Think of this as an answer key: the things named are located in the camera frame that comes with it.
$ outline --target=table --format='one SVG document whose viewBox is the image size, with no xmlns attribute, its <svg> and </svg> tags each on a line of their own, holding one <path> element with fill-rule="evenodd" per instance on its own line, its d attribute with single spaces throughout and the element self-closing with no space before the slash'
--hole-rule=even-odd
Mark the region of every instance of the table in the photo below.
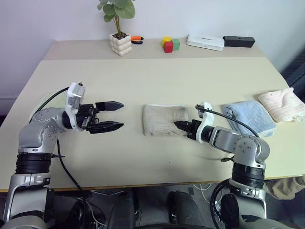
<svg viewBox="0 0 305 229">
<path fill-rule="evenodd" d="M 88 52 L 94 52 L 92 58 L 89 53 L 82 57 L 76 51 L 82 43 L 81 47 L 91 47 Z M 217 52 L 182 43 L 179 51 L 165 54 L 156 45 L 157 50 L 149 58 L 145 47 L 148 50 L 151 47 L 139 45 L 129 57 L 120 58 L 107 50 L 106 42 L 101 43 L 105 47 L 100 51 L 109 58 L 100 58 L 102 54 L 94 48 L 100 45 L 98 41 L 59 42 L 40 62 L 0 128 L 0 191 L 9 187 L 18 134 L 28 123 L 32 110 L 47 92 L 57 91 L 71 82 L 83 82 L 86 87 L 84 104 L 112 100 L 125 104 L 123 109 L 99 114 L 101 121 L 124 122 L 117 131 L 91 135 L 87 131 L 71 130 L 60 135 L 67 168 L 82 187 L 90 188 L 209 183 L 229 178 L 232 163 L 220 162 L 228 156 L 225 152 L 186 137 L 144 136 L 143 106 L 184 104 L 189 119 L 199 119 L 194 107 L 202 101 L 210 102 L 214 110 L 220 111 L 226 103 L 257 99 L 261 93 L 287 87 L 257 47 L 225 47 Z M 79 59 L 67 53 L 69 49 L 63 48 L 67 46 L 74 49 L 73 55 Z M 221 117 L 215 117 L 214 125 L 229 128 Z M 266 160 L 266 178 L 305 174 L 304 123 L 279 123 L 274 136 L 264 139 L 271 148 Z M 74 187 L 56 158 L 52 160 L 51 174 L 52 188 Z"/>
</svg>

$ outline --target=folded towel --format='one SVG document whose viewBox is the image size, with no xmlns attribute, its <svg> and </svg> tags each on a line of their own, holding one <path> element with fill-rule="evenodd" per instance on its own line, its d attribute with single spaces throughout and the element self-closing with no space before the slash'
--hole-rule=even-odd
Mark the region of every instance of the folded towel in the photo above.
<svg viewBox="0 0 305 229">
<path fill-rule="evenodd" d="M 143 111 L 143 126 L 146 136 L 177 136 L 187 133 L 176 127 L 174 122 L 186 121 L 187 108 L 181 105 L 147 104 Z"/>
<path fill-rule="evenodd" d="M 276 122 L 302 120 L 305 115 L 305 104 L 295 95 L 294 89 L 261 94 L 258 99 Z"/>
<path fill-rule="evenodd" d="M 276 129 L 276 124 L 265 108 L 257 101 L 245 101 L 236 104 L 226 104 L 223 107 L 223 114 L 245 123 L 259 136 L 271 136 Z M 233 130 L 243 135 L 253 133 L 242 125 L 228 119 Z"/>
</svg>

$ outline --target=white wall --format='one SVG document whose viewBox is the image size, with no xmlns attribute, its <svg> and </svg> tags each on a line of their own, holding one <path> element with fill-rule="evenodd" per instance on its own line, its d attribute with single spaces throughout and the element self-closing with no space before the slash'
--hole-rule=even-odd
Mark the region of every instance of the white wall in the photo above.
<svg viewBox="0 0 305 229">
<path fill-rule="evenodd" d="M 98 0 L 0 0 L 0 114 L 2 97 L 18 96 L 52 40 L 106 39 Z M 281 71 L 305 44 L 305 0 L 137 0 L 123 30 L 145 38 L 191 32 L 253 36 Z"/>
</svg>

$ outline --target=orange object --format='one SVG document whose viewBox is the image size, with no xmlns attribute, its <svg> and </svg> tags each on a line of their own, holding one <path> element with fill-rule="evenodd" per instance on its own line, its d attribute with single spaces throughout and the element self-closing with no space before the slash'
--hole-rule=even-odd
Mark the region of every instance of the orange object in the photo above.
<svg viewBox="0 0 305 229">
<path fill-rule="evenodd" d="M 132 41 L 141 41 L 141 40 L 144 40 L 144 38 L 140 36 L 132 37 Z"/>
</svg>

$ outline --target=potted plant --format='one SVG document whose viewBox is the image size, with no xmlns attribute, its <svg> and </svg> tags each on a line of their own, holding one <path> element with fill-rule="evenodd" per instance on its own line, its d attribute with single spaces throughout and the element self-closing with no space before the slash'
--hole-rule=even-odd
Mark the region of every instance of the potted plant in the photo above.
<svg viewBox="0 0 305 229">
<path fill-rule="evenodd" d="M 132 43 L 130 35 L 121 31 L 121 18 L 131 19 L 135 16 L 135 9 L 132 0 L 99 0 L 98 10 L 103 9 L 104 21 L 114 21 L 117 33 L 111 34 L 111 50 L 120 56 L 131 52 Z"/>
</svg>

